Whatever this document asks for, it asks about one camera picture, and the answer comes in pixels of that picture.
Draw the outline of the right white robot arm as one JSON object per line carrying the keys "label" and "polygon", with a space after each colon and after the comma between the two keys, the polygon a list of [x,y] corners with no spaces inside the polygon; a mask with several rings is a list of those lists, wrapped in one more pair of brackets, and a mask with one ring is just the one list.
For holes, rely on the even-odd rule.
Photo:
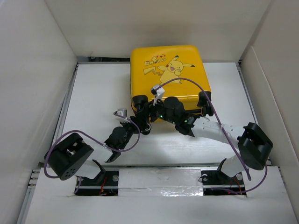
{"label": "right white robot arm", "polygon": [[230,145],[235,154],[221,161],[216,171],[220,183],[227,183],[237,173],[250,168],[263,170],[273,148],[272,141],[258,124],[249,122],[245,126],[232,126],[200,118],[188,113],[176,97],[154,101],[149,106],[149,114],[152,120],[174,124],[182,135]]}

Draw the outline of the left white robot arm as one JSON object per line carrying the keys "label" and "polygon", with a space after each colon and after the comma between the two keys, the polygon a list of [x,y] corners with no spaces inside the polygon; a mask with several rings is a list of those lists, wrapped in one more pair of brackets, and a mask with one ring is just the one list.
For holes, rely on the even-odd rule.
{"label": "left white robot arm", "polygon": [[62,134],[45,155],[43,170],[46,177],[65,181],[77,176],[88,178],[94,185],[101,184],[104,173],[100,160],[113,162],[121,153],[137,145],[138,141],[135,141],[127,147],[134,134],[140,139],[142,134],[151,130],[148,118],[143,115],[127,117],[122,110],[114,115],[121,119],[120,126],[114,128],[104,142],[80,130]]}

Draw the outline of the yellow cartoon suitcase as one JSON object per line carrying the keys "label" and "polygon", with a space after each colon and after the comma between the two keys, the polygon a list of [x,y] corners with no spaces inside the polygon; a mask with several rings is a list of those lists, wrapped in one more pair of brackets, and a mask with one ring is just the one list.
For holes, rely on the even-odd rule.
{"label": "yellow cartoon suitcase", "polygon": [[184,109],[198,117],[213,116],[211,87],[199,51],[192,45],[137,48],[130,57],[130,93],[134,114],[146,113],[146,103],[160,85],[168,97],[176,97]]}

